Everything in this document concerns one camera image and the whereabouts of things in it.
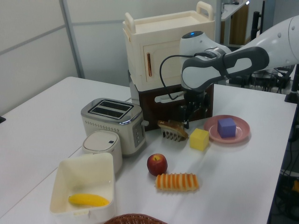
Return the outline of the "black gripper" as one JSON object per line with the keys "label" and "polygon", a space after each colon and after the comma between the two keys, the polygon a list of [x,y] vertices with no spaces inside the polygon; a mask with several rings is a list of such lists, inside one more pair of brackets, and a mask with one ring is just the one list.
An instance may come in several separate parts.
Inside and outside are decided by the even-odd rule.
{"label": "black gripper", "polygon": [[179,107],[179,121],[184,124],[184,128],[189,129],[189,119],[192,113],[190,109],[198,109],[203,106],[203,117],[207,117],[210,106],[210,96],[208,93],[204,92],[185,90],[184,99],[186,105],[181,105]]}

